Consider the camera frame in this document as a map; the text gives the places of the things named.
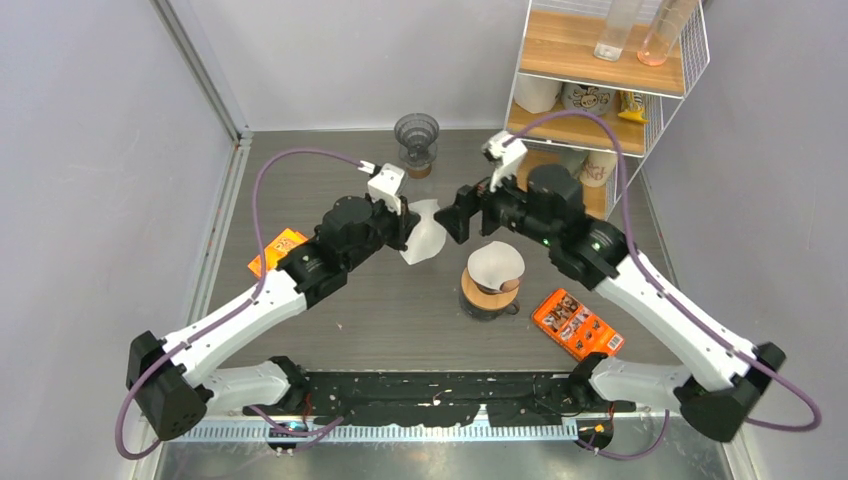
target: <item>wooden shelf board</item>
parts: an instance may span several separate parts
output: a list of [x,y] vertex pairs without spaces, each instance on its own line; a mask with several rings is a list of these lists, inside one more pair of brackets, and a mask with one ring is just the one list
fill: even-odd
[[[603,119],[610,124],[613,131],[618,135],[618,141],[621,142],[621,148],[625,154],[642,157],[645,155],[645,126],[620,118],[618,116],[619,106],[619,96],[615,95],[613,107],[606,115],[603,115]],[[557,101],[551,112],[563,108],[565,107],[563,107],[562,102]],[[533,120],[548,113],[550,112],[530,113],[519,107],[517,103],[512,102],[506,128],[515,133]],[[577,148],[612,149],[612,142],[601,130],[601,127],[595,125],[589,119],[580,117],[551,120],[530,130],[529,136],[566,143]]]
[[[518,166],[518,171],[515,173],[515,180],[518,187],[522,190],[527,190],[527,176],[539,165],[549,163],[558,163],[559,155],[552,152],[540,152],[538,150],[530,150],[524,161]],[[586,213],[599,218],[606,219],[607,212],[607,186],[602,187],[587,187],[583,185],[583,203],[586,205]]]
[[636,57],[648,27],[635,25],[621,58],[608,62],[594,55],[604,29],[603,18],[533,10],[519,72],[682,98],[685,83],[679,42],[658,67],[649,67]]

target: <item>yellow package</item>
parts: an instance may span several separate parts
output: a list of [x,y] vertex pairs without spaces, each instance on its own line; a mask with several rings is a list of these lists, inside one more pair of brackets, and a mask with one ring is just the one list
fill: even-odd
[[625,91],[618,93],[621,95],[621,113],[618,116],[631,122],[641,123],[642,125],[648,123],[642,94]]
[[[296,230],[292,230],[290,228],[283,230],[283,233],[278,235],[273,242],[265,247],[265,261],[267,262],[266,266],[268,267],[265,270],[271,271],[277,266],[277,262],[279,262],[281,258],[285,257],[291,250],[307,240],[308,238],[306,238],[306,236]],[[256,275],[256,278],[259,278],[260,266],[259,255],[257,255],[252,262],[247,264],[247,268]]]

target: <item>orange box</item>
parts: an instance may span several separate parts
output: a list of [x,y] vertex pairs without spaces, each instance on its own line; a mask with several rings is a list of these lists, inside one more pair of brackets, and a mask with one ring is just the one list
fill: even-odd
[[[309,239],[306,236],[296,230],[290,228],[283,230],[283,233],[279,234],[273,242],[265,247],[265,261],[267,262],[266,267],[268,267],[265,270],[271,271],[274,269],[281,258],[285,257],[294,247],[307,240]],[[256,275],[256,278],[259,278],[260,266],[259,255],[247,264],[247,268]]]
[[612,357],[624,345],[624,337],[562,288],[533,312],[533,323],[577,360],[592,352]]

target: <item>gray wood tabletop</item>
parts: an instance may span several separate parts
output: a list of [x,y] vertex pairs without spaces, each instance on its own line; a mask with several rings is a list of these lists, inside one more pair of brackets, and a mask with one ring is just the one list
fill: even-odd
[[[411,180],[410,202],[453,201],[456,189],[488,176],[480,145],[494,131],[443,131],[438,159],[424,180]],[[255,283],[247,264],[257,254],[250,195],[262,164],[277,151],[321,147],[374,163],[397,163],[392,132],[273,132],[254,137],[238,200],[215,280],[211,309]],[[333,202],[362,195],[367,178],[350,165],[313,155],[278,162],[263,180],[259,211],[267,244],[286,227],[307,236]],[[642,182],[631,189],[634,235],[640,249],[666,272],[660,241]],[[619,213],[612,222],[620,226]],[[491,240],[517,248],[526,262],[518,293],[521,311],[479,323],[460,313],[457,288],[468,255]],[[588,292],[550,264],[542,247],[502,230],[472,237],[464,245],[448,238],[434,259],[408,266],[385,248],[356,269],[348,285],[308,312],[275,326],[234,355],[225,365],[243,366],[287,355],[308,369],[325,370],[569,370],[576,362],[530,320],[532,311],[556,288],[565,288],[626,339],[625,360],[676,363],[677,360],[636,320],[611,302]]]

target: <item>gray wall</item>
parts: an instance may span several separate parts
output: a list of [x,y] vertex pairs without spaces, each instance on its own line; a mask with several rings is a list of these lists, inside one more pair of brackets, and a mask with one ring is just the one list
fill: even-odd
[[[824,410],[809,434],[752,429],[764,478],[845,478],[848,4],[715,2],[712,63],[646,165],[680,284],[773,340]],[[757,418],[806,422],[779,386]]]
[[412,111],[501,127],[529,3],[179,1],[254,131],[391,128]]
[[232,147],[147,0],[0,11],[0,477],[115,478],[129,342],[184,324]]

